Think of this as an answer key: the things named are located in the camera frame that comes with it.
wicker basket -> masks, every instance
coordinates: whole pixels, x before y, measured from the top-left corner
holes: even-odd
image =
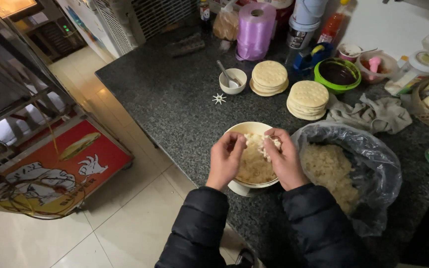
[[[429,125],[429,108],[426,107],[425,103],[420,98],[420,92],[428,85],[428,83],[420,83],[418,86],[415,86],[413,93],[411,94],[411,104],[414,109],[414,115],[416,118],[420,119],[421,122]]]

red bottle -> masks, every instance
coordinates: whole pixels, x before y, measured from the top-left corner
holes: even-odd
[[[320,34],[317,43],[331,43],[335,39],[338,31],[340,30],[342,21],[344,20],[346,7],[349,2],[350,0],[340,0],[340,6],[338,7],[337,12],[335,12],[334,15],[331,15],[327,20],[324,28],[322,28],[322,33]]]

white tile floor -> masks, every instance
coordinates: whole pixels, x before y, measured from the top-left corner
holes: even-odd
[[[42,221],[0,212],[0,268],[151,268],[195,188],[95,77],[104,65],[86,47],[50,69],[128,147],[134,165],[90,196],[83,214]],[[246,245],[226,226],[221,246],[221,255],[233,264]]]

stack of flatbread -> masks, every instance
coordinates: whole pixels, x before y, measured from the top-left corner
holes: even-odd
[[[270,97],[282,93],[289,86],[286,68],[275,61],[256,64],[249,81],[251,90],[259,96]]]
[[[314,81],[299,81],[291,87],[287,109],[300,119],[318,120],[325,115],[329,92],[324,85]]]

green bowl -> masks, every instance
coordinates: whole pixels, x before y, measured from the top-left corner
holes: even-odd
[[[333,59],[335,60],[336,64],[345,66],[352,72],[352,75],[356,79],[355,83],[350,84],[350,85],[338,85],[338,84],[334,84],[334,83],[327,81],[326,79],[324,79],[324,77],[322,77],[320,75],[319,65],[321,63],[323,63],[324,61],[332,60],[332,58],[323,60],[316,65],[316,67],[314,68],[314,81],[323,84],[329,90],[329,92],[331,92],[334,95],[342,94],[347,90],[356,88],[362,80],[362,75],[360,74],[360,70],[357,68],[357,66],[355,66],[355,64],[353,64],[349,61],[346,61],[344,59],[341,59],[341,58],[333,58]]]

